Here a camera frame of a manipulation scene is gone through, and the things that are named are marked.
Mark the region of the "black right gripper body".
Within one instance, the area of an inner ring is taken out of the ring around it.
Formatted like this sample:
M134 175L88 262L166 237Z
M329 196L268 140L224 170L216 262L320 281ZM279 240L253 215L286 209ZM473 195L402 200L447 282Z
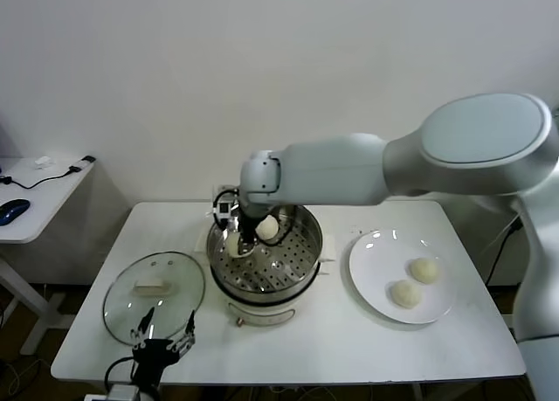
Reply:
M263 214L249 206L240 206L238 230L244 244L252 245L257 239L256 228L263 221Z

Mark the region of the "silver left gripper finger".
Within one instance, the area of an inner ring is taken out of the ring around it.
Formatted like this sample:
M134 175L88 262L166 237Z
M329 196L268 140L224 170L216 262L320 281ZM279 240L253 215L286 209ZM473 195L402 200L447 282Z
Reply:
M176 352L179 357L183 357L196 343L195 315L196 311L192 310L183 334L174 342L172 346L172 350Z
M145 346L148 338L150 324L155 312L155 307L151 307L148 312L141 318L138 326L130 330L130 338L133 349L139 349Z

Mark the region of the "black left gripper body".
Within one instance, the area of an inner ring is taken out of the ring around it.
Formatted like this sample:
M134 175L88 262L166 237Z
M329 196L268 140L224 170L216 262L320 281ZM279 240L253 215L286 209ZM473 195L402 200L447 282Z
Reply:
M165 369L180 360L170 339L148 339L133 348L132 353L136 363L132 383L138 387L157 387Z

